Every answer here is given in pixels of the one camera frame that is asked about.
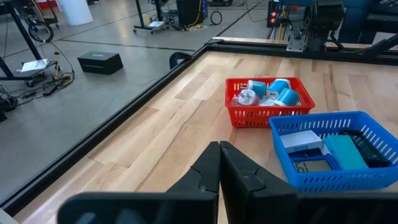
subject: plastic basket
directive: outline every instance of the plastic basket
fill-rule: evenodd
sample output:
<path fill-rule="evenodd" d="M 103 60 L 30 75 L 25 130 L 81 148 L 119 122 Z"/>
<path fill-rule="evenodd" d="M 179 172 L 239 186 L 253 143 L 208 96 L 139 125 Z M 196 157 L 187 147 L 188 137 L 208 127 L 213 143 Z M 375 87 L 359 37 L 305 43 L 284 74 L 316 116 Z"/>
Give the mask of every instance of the plastic basket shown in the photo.
<path fill-rule="evenodd" d="M 381 189 L 398 180 L 398 140 L 368 114 L 361 111 L 281 116 L 269 120 L 275 151 L 290 184 L 301 191 Z M 283 147 L 280 135 L 312 130 L 324 139 L 342 129 L 360 130 L 378 151 L 389 159 L 390 167 L 362 170 L 333 170 L 298 173 Z"/>
<path fill-rule="evenodd" d="M 240 84 L 247 84 L 249 80 L 266 83 L 267 87 L 276 78 L 229 78 L 226 80 L 225 107 L 228 108 L 232 126 L 237 128 L 269 128 L 268 119 L 271 116 L 308 114 L 315 107 L 303 83 L 298 78 L 286 78 L 294 91 L 300 95 L 301 106 L 233 106 L 232 99 L 241 90 Z"/>

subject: black aluminum frame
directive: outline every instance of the black aluminum frame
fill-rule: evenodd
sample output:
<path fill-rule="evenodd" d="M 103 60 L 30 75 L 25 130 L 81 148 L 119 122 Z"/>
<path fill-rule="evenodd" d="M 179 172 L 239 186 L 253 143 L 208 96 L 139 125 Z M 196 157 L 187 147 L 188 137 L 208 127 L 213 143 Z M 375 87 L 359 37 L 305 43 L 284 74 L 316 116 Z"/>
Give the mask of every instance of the black aluminum frame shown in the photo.
<path fill-rule="evenodd" d="M 54 183 L 69 168 L 76 164 L 83 156 L 90 152 L 103 139 L 111 134 L 131 115 L 145 105 L 153 96 L 167 86 L 174 78 L 179 76 L 193 62 L 198 60 L 207 51 L 232 52 L 241 54 L 268 55 L 276 57 L 307 58 L 314 60 L 332 60 L 340 62 L 373 63 L 380 65 L 398 65 L 398 51 L 386 51 L 375 57 L 365 57 L 358 54 L 339 53 L 337 48 L 328 48 L 324 53 L 312 52 L 287 52 L 286 45 L 264 44 L 254 42 L 235 42 L 213 39 L 197 50 L 192 59 L 186 59 L 172 68 L 165 76 L 148 87 L 139 96 L 132 99 L 128 104 L 112 115 L 104 123 L 93 130 L 89 135 L 75 144 L 66 153 L 52 162 L 46 169 L 25 184 L 21 189 L 12 194 L 0 206 L 10 215 L 15 215 L 30 203 L 36 196 L 42 193 L 48 186 Z"/>

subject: wooden table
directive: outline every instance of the wooden table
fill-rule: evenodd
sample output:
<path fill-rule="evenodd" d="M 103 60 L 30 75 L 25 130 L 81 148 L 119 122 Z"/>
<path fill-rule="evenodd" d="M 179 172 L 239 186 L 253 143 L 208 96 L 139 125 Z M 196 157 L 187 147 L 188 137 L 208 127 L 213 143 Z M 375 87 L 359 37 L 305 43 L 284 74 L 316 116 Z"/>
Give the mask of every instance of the wooden table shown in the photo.
<path fill-rule="evenodd" d="M 232 128 L 226 78 L 299 77 L 316 104 L 311 113 L 363 110 L 398 136 L 397 72 L 384 65 L 207 52 L 14 218 L 55 223 L 62 202 L 79 192 L 165 191 L 210 141 L 231 142 L 285 180 L 270 129 Z M 219 223 L 226 222 L 221 197 Z"/>

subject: black case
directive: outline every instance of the black case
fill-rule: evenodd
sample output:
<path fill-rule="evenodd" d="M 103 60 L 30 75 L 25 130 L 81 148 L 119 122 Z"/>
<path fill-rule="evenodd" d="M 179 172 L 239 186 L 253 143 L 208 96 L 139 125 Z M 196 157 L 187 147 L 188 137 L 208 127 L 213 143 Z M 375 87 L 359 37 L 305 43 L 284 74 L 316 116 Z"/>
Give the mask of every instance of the black case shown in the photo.
<path fill-rule="evenodd" d="M 107 52 L 88 52 L 77 58 L 84 72 L 112 75 L 123 68 L 119 54 Z"/>
<path fill-rule="evenodd" d="M 198 17 L 199 3 L 202 1 L 199 13 L 200 24 L 207 17 L 207 0 L 177 0 L 178 22 L 180 25 L 188 26 L 193 24 Z"/>

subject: concrete floor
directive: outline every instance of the concrete floor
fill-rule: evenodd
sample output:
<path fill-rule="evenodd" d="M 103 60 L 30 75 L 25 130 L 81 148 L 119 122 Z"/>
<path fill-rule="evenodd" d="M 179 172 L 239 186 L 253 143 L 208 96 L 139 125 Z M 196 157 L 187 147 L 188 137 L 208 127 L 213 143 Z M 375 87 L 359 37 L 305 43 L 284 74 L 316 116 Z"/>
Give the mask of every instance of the concrete floor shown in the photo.
<path fill-rule="evenodd" d="M 249 0 L 248 8 L 259 1 Z M 153 5 L 145 0 L 140 2 L 143 12 L 155 14 Z M 246 6 L 238 7 L 238 4 L 218 8 L 223 15 L 219 26 L 191 32 L 170 29 L 154 35 L 146 30 L 133 33 L 133 25 L 139 24 L 139 18 L 135 1 L 131 0 L 101 0 L 100 4 L 90 6 L 94 22 L 78 27 L 68 26 L 63 14 L 57 13 L 60 28 L 54 27 L 53 43 L 71 61 L 76 80 L 51 97 L 8 112 L 8 120 L 0 123 L 0 201 L 165 75 L 169 70 L 169 56 L 175 51 L 192 53 L 216 35 L 245 37 L 249 33 L 249 37 L 264 38 L 266 22 L 249 24 Z M 171 1 L 169 7 L 176 8 L 175 3 Z M 264 19 L 266 7 L 267 1 L 261 2 L 251 12 L 252 17 Z M 209 13 L 213 11 L 214 8 L 209 8 Z M 0 19 L 2 56 L 6 20 Z M 34 58 L 11 17 L 7 20 L 6 63 L 15 71 L 21 67 L 20 62 Z M 210 19 L 205 19 L 203 25 L 209 24 Z M 38 50 L 43 57 L 56 59 L 53 46 L 38 44 Z M 119 53 L 124 68 L 111 76 L 83 73 L 76 58 L 92 50 Z M 65 59 L 58 59 L 63 71 L 69 71 Z M 2 82 L 2 85 L 11 91 L 25 88 L 23 82 Z"/>

